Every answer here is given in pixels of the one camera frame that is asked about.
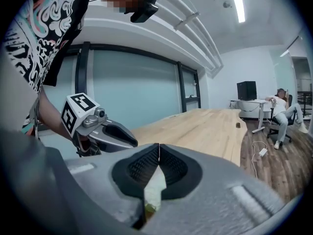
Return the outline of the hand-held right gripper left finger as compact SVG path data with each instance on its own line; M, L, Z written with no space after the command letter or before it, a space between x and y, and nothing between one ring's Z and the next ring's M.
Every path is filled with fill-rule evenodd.
M64 160L33 137L1 130L0 167L14 199L43 235L143 235L148 144Z

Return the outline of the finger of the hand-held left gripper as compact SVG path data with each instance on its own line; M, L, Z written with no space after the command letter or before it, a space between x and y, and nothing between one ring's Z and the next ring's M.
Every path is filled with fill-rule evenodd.
M99 128L92 131L89 134L89 138L96 142L101 151L107 153L113 153L136 147L107 136L105 134L105 128Z
M138 141L133 133L119 122L105 121L105 134L131 146L138 146Z

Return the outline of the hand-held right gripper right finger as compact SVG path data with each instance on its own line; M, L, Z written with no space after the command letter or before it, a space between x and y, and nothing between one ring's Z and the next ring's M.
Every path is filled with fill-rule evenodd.
M167 187L148 235L268 235L290 214L272 188L223 158L162 144L160 167Z

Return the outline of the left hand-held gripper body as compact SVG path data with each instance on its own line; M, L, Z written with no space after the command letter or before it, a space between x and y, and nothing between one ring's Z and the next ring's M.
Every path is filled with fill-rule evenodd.
M80 157L101 154L96 142L91 140L91 134L108 117L97 102L85 93L68 95L61 120Z

